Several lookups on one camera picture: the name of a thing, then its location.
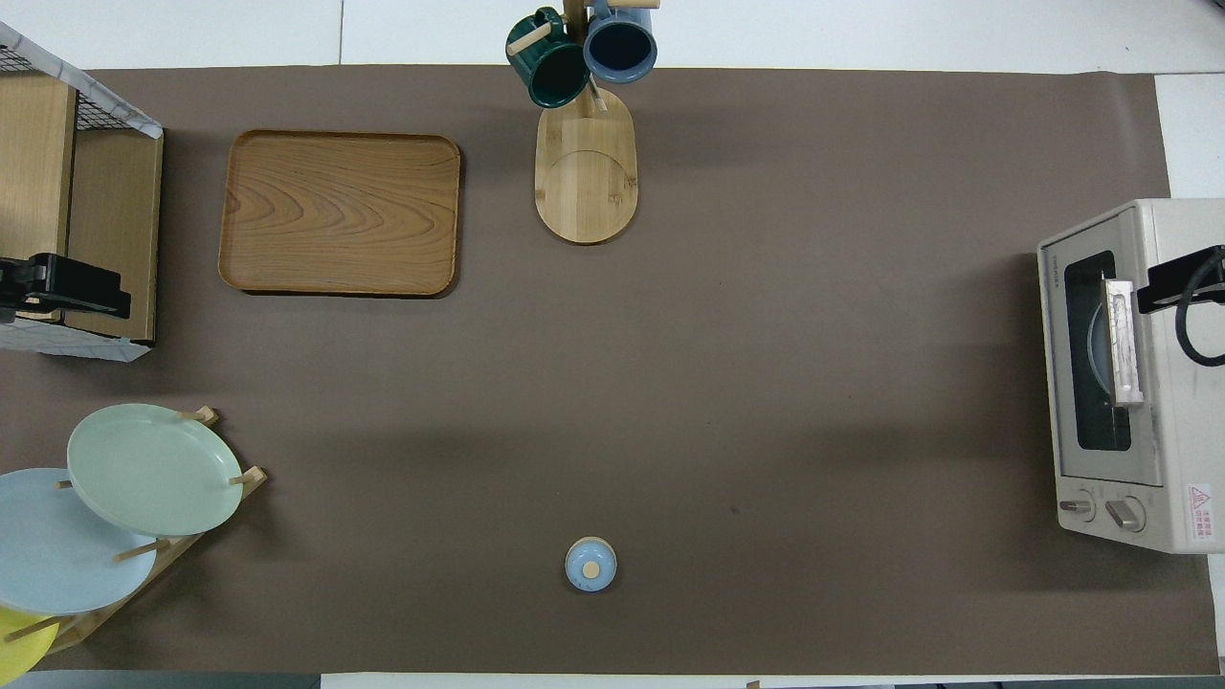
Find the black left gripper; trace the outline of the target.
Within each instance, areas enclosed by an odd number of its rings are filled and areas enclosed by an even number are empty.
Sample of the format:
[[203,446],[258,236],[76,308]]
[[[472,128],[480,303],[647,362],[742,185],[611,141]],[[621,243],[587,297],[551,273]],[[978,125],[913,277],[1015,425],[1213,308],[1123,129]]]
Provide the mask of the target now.
[[126,320],[130,309],[131,294],[120,288],[118,272],[53,253],[1,257],[1,322],[13,322],[20,311],[56,310]]

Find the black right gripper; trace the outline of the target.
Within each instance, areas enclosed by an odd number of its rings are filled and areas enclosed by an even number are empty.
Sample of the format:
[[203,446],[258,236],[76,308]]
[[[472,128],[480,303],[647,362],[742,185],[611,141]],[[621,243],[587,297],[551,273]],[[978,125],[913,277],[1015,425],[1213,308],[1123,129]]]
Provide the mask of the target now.
[[1224,246],[1207,246],[1147,268],[1147,286],[1137,291],[1139,313],[1147,315],[1175,306],[1204,264],[1209,270],[1196,283],[1192,302],[1224,304],[1223,253]]

